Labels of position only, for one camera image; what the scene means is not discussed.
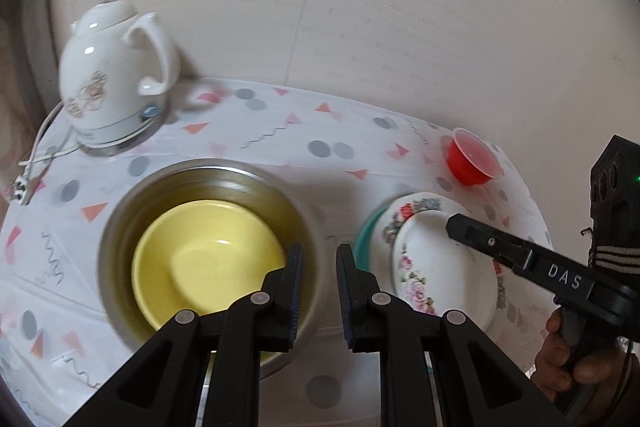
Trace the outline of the right hand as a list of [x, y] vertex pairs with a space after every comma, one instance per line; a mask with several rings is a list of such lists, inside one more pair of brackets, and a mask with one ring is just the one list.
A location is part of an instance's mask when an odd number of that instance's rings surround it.
[[561, 311], [556, 309], [548, 318], [547, 336], [535, 359], [532, 382], [551, 401], [574, 385], [593, 386], [594, 392], [585, 411], [601, 414], [616, 397], [619, 384], [626, 384], [630, 362], [618, 348], [591, 353], [581, 359], [571, 371], [568, 369], [570, 345], [559, 335]]

